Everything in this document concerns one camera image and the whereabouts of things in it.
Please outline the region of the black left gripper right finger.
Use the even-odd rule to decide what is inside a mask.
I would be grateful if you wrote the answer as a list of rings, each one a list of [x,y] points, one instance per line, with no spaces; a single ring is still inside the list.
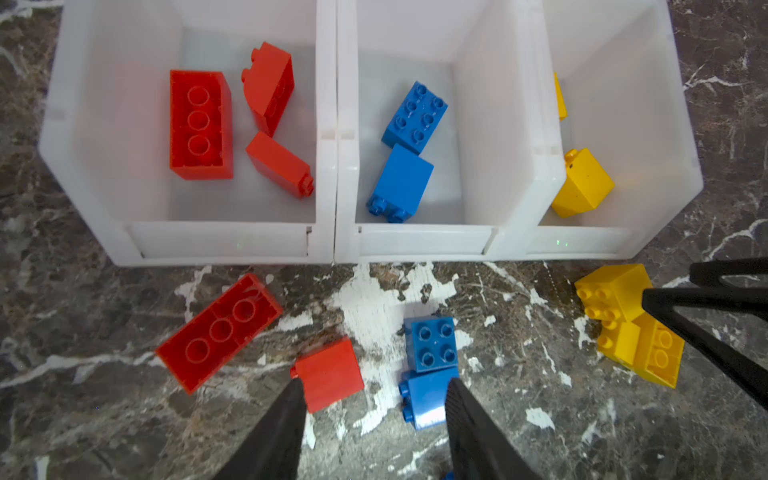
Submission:
[[[459,378],[445,412],[455,479],[540,479]]]

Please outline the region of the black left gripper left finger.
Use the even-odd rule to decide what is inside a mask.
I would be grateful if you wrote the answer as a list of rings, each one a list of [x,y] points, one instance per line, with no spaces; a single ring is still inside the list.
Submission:
[[[296,479],[306,415],[303,383],[293,379],[214,479]]]

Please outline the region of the long red lego brick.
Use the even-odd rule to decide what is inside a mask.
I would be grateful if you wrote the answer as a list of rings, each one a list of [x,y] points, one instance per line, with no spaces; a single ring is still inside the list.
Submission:
[[[170,72],[170,169],[189,181],[234,177],[232,99],[223,73]]]

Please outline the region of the blue lego brick diagonal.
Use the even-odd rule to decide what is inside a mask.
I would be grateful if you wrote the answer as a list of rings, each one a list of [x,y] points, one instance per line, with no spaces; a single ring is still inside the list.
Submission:
[[[401,145],[421,155],[448,107],[424,84],[415,82],[387,125],[382,142],[390,148]]]

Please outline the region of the small red lego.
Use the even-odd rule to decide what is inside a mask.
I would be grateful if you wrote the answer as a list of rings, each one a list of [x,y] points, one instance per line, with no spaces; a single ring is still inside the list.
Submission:
[[[252,50],[251,62],[241,73],[244,96],[259,130],[273,137],[295,86],[292,57],[264,42]]]

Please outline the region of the red lego brick hollow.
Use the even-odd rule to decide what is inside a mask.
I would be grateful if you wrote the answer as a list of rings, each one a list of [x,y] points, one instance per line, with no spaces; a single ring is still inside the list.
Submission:
[[[310,166],[264,132],[258,132],[246,148],[254,167],[271,181],[301,199],[314,192]]]

